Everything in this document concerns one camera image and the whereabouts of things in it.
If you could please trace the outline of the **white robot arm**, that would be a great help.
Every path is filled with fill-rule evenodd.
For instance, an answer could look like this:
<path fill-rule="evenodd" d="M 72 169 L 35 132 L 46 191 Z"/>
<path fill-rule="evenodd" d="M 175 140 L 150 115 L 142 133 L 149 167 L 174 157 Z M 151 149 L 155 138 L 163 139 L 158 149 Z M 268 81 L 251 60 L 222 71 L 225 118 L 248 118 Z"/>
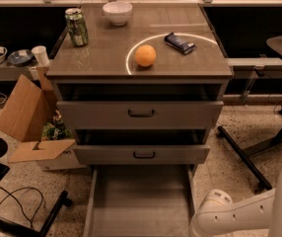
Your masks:
<path fill-rule="evenodd" d="M 282 171 L 276 187 L 239 202 L 222 190 L 211 190 L 190 221 L 190 237 L 214 237 L 241 230 L 267 229 L 282 237 Z"/>

